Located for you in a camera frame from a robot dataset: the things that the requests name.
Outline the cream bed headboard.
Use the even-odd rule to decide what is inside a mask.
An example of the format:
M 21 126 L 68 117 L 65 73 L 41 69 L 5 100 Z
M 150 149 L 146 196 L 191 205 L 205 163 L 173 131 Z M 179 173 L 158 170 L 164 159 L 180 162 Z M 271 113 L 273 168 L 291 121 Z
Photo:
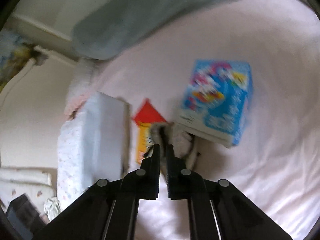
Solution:
M 76 61 L 42 51 L 1 92 L 1 165 L 57 168 L 57 139 Z

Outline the white embroidered towel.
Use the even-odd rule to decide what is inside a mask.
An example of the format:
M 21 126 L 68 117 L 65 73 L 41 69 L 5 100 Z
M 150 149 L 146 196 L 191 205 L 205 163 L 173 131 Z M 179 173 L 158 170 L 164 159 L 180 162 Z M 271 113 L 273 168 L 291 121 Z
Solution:
M 2 208 L 7 210 L 10 202 L 23 194 L 44 214 L 46 200 L 56 196 L 52 176 L 35 169 L 1 168 Z

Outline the far floral pink pillow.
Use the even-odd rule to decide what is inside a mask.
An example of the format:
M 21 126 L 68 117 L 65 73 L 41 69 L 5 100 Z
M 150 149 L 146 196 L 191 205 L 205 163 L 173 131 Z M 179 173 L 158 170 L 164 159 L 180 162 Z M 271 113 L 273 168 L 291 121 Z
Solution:
M 104 61 L 80 58 L 77 62 L 73 78 L 69 85 L 64 115 L 67 120 L 73 120 L 77 111 L 94 91 L 94 83 L 101 72 Z

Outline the red packet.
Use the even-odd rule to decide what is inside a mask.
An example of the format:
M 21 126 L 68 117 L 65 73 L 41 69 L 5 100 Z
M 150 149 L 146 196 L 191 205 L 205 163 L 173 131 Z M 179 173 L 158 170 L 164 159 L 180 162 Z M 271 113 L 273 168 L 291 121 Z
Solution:
M 148 98 L 144 99 L 131 119 L 137 126 L 139 126 L 140 123 L 152 124 L 155 122 L 166 122 L 165 118 L 155 109 Z

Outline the yellow snack packet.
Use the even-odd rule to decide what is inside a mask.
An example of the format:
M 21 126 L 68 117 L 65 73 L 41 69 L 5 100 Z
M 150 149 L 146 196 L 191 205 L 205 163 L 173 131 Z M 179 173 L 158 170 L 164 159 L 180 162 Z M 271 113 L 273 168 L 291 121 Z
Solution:
M 136 144 L 136 162 L 141 164 L 145 158 L 144 154 L 153 145 L 153 140 L 150 134 L 152 124 L 146 122 L 138 122 L 138 137 Z

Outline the near floral pink pillow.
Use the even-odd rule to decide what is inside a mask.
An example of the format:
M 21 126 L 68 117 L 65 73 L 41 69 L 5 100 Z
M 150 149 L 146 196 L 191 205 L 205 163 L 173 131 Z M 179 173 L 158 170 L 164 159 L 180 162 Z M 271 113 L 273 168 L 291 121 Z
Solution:
M 80 107 L 61 127 L 57 140 L 57 200 L 65 210 L 85 187 L 82 185 L 83 160 L 81 153 L 84 112 Z

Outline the pink bed sheet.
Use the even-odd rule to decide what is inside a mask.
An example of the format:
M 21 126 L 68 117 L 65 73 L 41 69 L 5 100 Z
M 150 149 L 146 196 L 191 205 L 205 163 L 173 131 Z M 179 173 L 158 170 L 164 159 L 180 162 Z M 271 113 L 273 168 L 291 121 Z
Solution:
M 319 219 L 319 19 L 239 0 L 165 25 L 104 65 L 97 91 L 212 133 L 195 171 L 227 179 L 293 239 Z

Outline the grey-blue long bolster pillow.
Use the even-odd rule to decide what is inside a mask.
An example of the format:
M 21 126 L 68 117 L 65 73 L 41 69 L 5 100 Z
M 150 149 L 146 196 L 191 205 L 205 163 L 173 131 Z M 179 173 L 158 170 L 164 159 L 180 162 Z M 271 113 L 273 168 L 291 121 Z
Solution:
M 178 16 L 225 0 L 110 0 L 72 30 L 72 48 L 84 58 L 108 60 Z

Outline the floral pink pillow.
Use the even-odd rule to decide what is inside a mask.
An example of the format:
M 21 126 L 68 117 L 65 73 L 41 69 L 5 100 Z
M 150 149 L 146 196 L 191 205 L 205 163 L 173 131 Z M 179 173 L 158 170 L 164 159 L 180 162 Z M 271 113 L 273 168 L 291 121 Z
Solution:
M 65 210 L 85 187 L 82 185 L 83 160 L 81 153 L 84 112 L 80 107 L 61 127 L 57 140 L 57 200 Z
M 77 111 L 94 91 L 94 83 L 101 72 L 104 61 L 80 58 L 77 62 L 73 78 L 69 85 L 64 115 L 67 120 L 73 120 Z

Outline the blue cartoon tissue box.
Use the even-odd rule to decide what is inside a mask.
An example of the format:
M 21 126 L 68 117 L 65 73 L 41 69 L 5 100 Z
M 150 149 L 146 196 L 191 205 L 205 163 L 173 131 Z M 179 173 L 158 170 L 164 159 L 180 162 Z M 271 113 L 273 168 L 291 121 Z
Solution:
M 253 97 L 249 63 L 196 60 L 176 122 L 227 148 L 239 144 Z

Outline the grey striped sock bundle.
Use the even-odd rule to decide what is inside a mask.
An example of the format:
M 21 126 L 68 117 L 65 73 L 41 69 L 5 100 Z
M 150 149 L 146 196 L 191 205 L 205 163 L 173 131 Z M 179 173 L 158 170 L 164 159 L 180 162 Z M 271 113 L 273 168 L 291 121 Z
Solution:
M 149 129 L 148 140 L 151 145 L 147 147 L 143 157 L 151 156 L 154 144 L 158 144 L 161 147 L 160 172 L 164 177 L 167 177 L 167 154 L 165 150 L 168 145 L 173 146 L 174 155 L 183 159 L 186 168 L 194 169 L 200 155 L 197 149 L 199 138 L 186 132 L 181 125 L 164 122 L 153 123 Z

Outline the landscape wall painting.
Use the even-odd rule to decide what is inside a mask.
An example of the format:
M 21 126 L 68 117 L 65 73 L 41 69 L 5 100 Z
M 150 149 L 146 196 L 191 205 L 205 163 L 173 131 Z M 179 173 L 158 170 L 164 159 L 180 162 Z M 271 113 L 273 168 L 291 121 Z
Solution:
M 34 43 L 13 30 L 1 30 L 1 91 L 35 57 L 34 48 Z

